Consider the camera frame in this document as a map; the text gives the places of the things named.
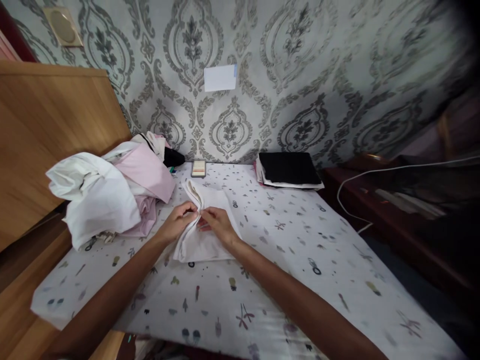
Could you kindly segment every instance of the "mattress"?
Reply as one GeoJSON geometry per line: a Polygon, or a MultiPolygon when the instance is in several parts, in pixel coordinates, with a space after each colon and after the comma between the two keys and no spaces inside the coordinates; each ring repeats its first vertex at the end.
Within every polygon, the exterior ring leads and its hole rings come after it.
{"type": "MultiPolygon", "coordinates": [[[[117,236],[71,250],[36,289],[31,309],[63,329],[92,296],[188,200],[173,174],[169,204],[147,238],[117,236]]],[[[223,189],[241,236],[280,268],[325,299],[389,359],[454,359],[462,352],[405,291],[349,223],[312,190],[257,183],[251,165],[207,164],[205,187],[223,189]]],[[[235,260],[180,263],[167,248],[114,329],[147,334],[244,359],[323,359],[235,260]]]]}

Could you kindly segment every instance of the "smartphone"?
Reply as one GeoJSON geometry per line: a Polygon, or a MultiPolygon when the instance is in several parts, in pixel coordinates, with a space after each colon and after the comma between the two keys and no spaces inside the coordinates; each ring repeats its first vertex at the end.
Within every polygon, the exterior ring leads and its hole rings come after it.
{"type": "Polygon", "coordinates": [[[191,163],[191,177],[204,178],[207,175],[207,162],[205,160],[194,160],[191,163]]]}

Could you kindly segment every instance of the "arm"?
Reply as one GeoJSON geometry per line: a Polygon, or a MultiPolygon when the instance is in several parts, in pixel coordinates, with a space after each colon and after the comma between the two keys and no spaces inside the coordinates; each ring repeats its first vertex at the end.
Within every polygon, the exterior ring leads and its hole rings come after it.
{"type": "Polygon", "coordinates": [[[225,210],[209,207],[201,216],[199,230],[213,230],[230,254],[330,360],[387,359],[328,302],[243,242],[225,210]]]}
{"type": "Polygon", "coordinates": [[[87,360],[135,295],[165,248],[197,218],[190,201],[173,209],[158,232],[90,299],[43,354],[44,360],[87,360]],[[186,212],[193,212],[184,217],[186,212]]]}

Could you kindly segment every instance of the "wooden frame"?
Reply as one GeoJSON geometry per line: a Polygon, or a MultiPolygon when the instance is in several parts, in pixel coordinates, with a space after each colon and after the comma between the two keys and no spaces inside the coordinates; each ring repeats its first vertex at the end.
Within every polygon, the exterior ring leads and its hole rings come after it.
{"type": "Polygon", "coordinates": [[[131,137],[102,69],[0,61],[0,251],[63,200],[45,172],[131,137]]]}

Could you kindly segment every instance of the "wooden furniture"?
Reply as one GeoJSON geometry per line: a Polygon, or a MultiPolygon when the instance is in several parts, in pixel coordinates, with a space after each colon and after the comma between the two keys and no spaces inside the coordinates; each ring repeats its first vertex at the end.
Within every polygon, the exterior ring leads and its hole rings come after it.
{"type": "MultiPolygon", "coordinates": [[[[362,172],[341,167],[324,169],[322,178],[325,189],[318,192],[356,230],[367,223],[343,211],[337,201],[337,191],[343,181],[362,172]]],[[[374,195],[376,189],[367,177],[361,176],[346,182],[340,192],[340,201],[347,211],[373,223],[362,235],[371,235],[388,243],[427,281],[449,295],[473,319],[480,319],[479,289],[416,235],[416,230],[424,226],[427,220],[417,213],[408,214],[389,202],[381,201],[374,195]]]]}
{"type": "MultiPolygon", "coordinates": [[[[0,61],[0,114],[0,359],[33,360],[58,333],[30,311],[33,292],[71,248],[45,172],[131,134],[100,69],[0,61]]],[[[92,359],[115,359],[122,338],[111,331],[92,359]]]]}
{"type": "Polygon", "coordinates": [[[107,72],[0,61],[0,251],[57,207],[45,172],[131,137],[107,72]]]}

